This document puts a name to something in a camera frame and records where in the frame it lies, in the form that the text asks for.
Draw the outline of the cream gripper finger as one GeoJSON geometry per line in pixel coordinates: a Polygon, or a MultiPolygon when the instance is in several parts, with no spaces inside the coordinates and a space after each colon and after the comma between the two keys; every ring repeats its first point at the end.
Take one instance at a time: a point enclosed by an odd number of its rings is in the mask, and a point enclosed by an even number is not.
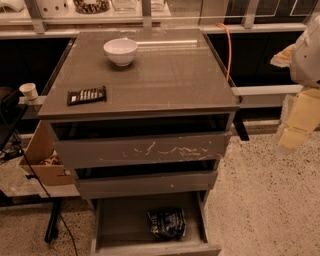
{"type": "Polygon", "coordinates": [[[283,101],[275,150],[290,154],[307,141],[320,125],[320,90],[305,89],[283,101]]]}
{"type": "Polygon", "coordinates": [[[292,54],[295,49],[295,45],[291,44],[282,51],[275,54],[271,60],[270,64],[276,67],[285,68],[289,67],[291,64],[292,54]]]}

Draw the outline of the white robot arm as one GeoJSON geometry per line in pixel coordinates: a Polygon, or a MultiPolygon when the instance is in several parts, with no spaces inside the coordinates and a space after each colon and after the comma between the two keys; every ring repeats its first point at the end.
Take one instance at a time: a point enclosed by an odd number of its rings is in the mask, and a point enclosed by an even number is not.
{"type": "Polygon", "coordinates": [[[274,55],[270,64],[288,67],[291,80],[302,86],[295,96],[285,97],[276,133],[275,150],[290,154],[320,125],[320,16],[294,44],[274,55]]]}

